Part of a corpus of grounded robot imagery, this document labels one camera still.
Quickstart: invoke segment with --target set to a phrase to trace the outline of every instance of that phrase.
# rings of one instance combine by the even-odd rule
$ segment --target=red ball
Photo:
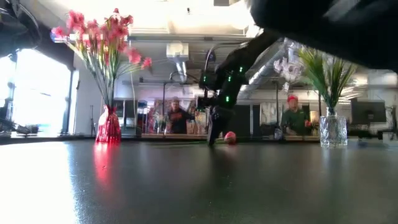
[[[233,133],[232,131],[226,133],[225,137],[224,137],[224,141],[227,144],[235,144],[236,143],[236,134]]]

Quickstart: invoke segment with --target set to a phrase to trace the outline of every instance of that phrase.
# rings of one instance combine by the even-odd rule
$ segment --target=monitor
[[[384,101],[351,101],[351,124],[385,123],[386,105]]]

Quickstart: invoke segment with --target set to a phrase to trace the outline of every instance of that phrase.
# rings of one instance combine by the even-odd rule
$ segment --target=red cap
[[[287,97],[287,102],[289,102],[290,100],[299,100],[299,98],[295,95],[290,95]]]

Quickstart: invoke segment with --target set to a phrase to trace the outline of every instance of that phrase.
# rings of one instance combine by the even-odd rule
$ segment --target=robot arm
[[[205,71],[199,81],[199,87],[205,90],[205,95],[197,98],[197,109],[210,107],[208,128],[210,146],[214,144],[215,139],[225,130],[233,117],[233,107],[238,100],[241,87],[249,84],[245,77],[246,72],[258,56],[279,38],[277,35],[268,33],[259,37],[262,37],[261,41],[258,41],[258,38],[253,39],[231,52],[215,72],[206,71],[208,60],[206,61]],[[214,91],[215,94],[209,98],[208,91]]]

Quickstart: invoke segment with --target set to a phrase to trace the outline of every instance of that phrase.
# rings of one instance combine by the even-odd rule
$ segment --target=bright window
[[[70,87],[67,66],[36,50],[22,50],[18,53],[15,85],[14,122],[37,124],[39,131],[59,133]]]
[[[0,107],[4,105],[4,99],[9,97],[8,82],[15,72],[15,64],[9,57],[0,58]]]

